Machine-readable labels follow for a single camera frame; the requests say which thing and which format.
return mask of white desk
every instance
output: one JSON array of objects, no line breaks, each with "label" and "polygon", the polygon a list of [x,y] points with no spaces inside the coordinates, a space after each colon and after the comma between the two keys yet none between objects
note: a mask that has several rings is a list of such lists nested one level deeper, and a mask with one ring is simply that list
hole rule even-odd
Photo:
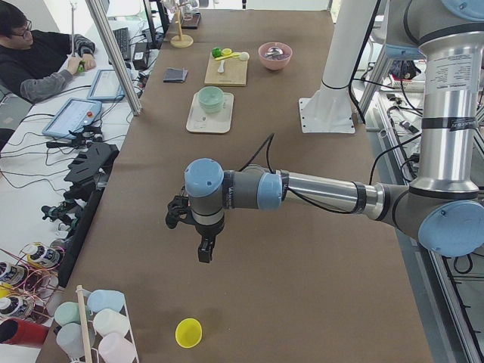
[{"label": "white desk", "polygon": [[[127,26],[131,37],[141,33],[141,30],[144,28],[144,22],[140,21],[114,21],[111,24],[113,29]],[[81,85],[90,85],[97,70],[112,68],[108,63],[107,54],[97,30],[95,28],[90,29],[86,36],[95,42],[97,46],[95,52],[97,67],[80,76],[76,76],[67,86],[67,89]],[[79,88],[63,93],[34,105],[29,115],[37,113],[56,114],[69,98],[86,98],[87,94],[88,88]],[[112,105],[111,103],[103,104],[103,112]],[[115,144],[118,149],[121,149],[131,118],[132,113],[127,101],[122,100],[116,104],[109,113],[102,117],[104,140],[109,144]],[[11,253],[18,253],[25,245],[36,241],[49,245],[54,239],[60,237],[58,232],[59,222],[52,223],[42,220],[41,207],[44,205],[57,206],[64,200],[62,196],[63,189],[68,190],[70,186],[70,183],[64,181],[64,177],[68,173],[67,166],[70,164],[71,159],[77,155],[78,151],[73,150],[69,154],[62,154],[59,152],[59,149],[47,149],[45,142],[50,141],[51,138],[42,136],[42,129],[50,120],[51,117],[48,116],[32,116],[26,119],[17,128],[9,144],[2,151],[0,170],[27,175],[51,175],[42,177],[5,173],[4,177],[2,177],[0,174],[0,200],[2,201],[2,208],[0,209],[0,230],[2,231],[0,248]],[[21,150],[29,145],[35,146]],[[71,150],[65,148],[64,152],[67,153]],[[47,151],[49,152],[48,165],[46,165]],[[39,181],[25,188],[16,189],[11,187],[6,180],[8,179],[13,185],[22,186],[42,178],[48,179],[51,185],[47,181]],[[0,251],[0,261],[12,260],[10,256]],[[34,362],[38,354],[39,349],[6,344],[0,345],[2,361],[9,363]]]}]

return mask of blue joint cap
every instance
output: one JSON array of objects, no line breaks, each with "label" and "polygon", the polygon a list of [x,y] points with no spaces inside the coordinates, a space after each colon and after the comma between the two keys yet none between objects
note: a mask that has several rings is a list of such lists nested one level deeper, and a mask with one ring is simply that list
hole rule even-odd
[{"label": "blue joint cap", "polygon": [[259,209],[277,209],[282,201],[282,180],[277,174],[265,172],[257,188],[257,206]]},{"label": "blue joint cap", "polygon": [[418,241],[447,257],[464,256],[484,244],[484,206],[472,200],[444,204],[420,225]]},{"label": "blue joint cap", "polygon": [[441,0],[445,7],[458,17],[471,21],[484,20],[482,0]]},{"label": "blue joint cap", "polygon": [[415,59],[423,59],[424,55],[420,53],[418,48],[406,47],[403,45],[385,45],[385,53],[388,58],[398,61],[413,61]]},{"label": "blue joint cap", "polygon": [[224,171],[212,159],[192,161],[185,170],[185,190],[196,198],[206,197],[216,191],[224,180]]}]

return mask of robotic arm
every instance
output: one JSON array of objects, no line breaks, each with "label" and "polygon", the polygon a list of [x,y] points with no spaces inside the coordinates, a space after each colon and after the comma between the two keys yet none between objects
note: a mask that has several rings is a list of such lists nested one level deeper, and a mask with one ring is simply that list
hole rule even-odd
[{"label": "robotic arm", "polygon": [[275,209],[283,200],[365,214],[443,256],[463,256],[484,243],[484,206],[470,180],[484,3],[392,0],[389,5],[387,48],[405,59],[418,46],[427,57],[419,176],[408,187],[363,185],[259,166],[224,171],[213,160],[195,160],[185,170],[188,195],[169,204],[166,223],[195,226],[202,236],[201,262],[212,259],[224,209]]}]

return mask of metal ladle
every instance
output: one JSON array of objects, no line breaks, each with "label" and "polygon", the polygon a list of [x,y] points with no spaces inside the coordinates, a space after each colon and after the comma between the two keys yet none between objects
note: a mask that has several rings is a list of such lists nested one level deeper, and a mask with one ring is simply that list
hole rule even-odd
[{"label": "metal ladle", "polygon": [[264,54],[264,57],[266,58],[276,58],[284,54],[282,49],[279,47],[270,47],[267,52]]}]

